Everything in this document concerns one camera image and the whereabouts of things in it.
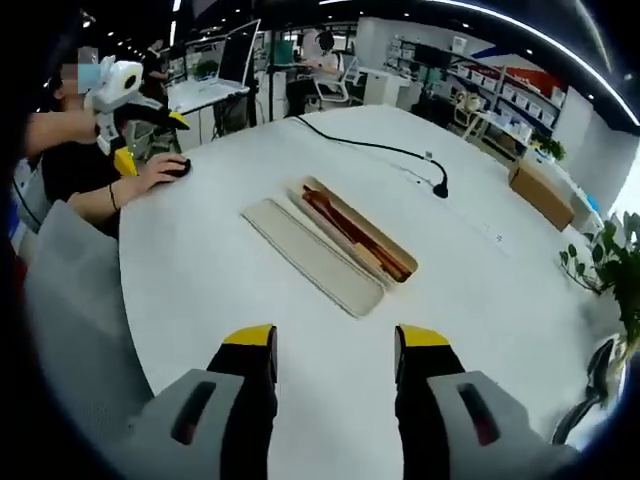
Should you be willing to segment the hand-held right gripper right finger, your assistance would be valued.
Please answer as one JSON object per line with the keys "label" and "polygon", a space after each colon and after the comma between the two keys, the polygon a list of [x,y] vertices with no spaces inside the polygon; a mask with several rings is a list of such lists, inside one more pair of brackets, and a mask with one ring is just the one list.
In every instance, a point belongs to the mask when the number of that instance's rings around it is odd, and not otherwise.
{"label": "hand-held right gripper right finger", "polygon": [[434,330],[396,326],[395,384],[406,479],[553,479],[578,455],[544,440],[527,409],[465,370]]}

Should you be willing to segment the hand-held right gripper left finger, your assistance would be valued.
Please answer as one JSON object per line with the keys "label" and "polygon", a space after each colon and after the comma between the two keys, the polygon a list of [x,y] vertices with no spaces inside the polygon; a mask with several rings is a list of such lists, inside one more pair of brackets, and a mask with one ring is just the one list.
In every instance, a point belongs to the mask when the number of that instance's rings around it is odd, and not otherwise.
{"label": "hand-held right gripper left finger", "polygon": [[119,447],[126,479],[265,479],[277,415],[277,328],[238,330],[204,370],[147,403]]}

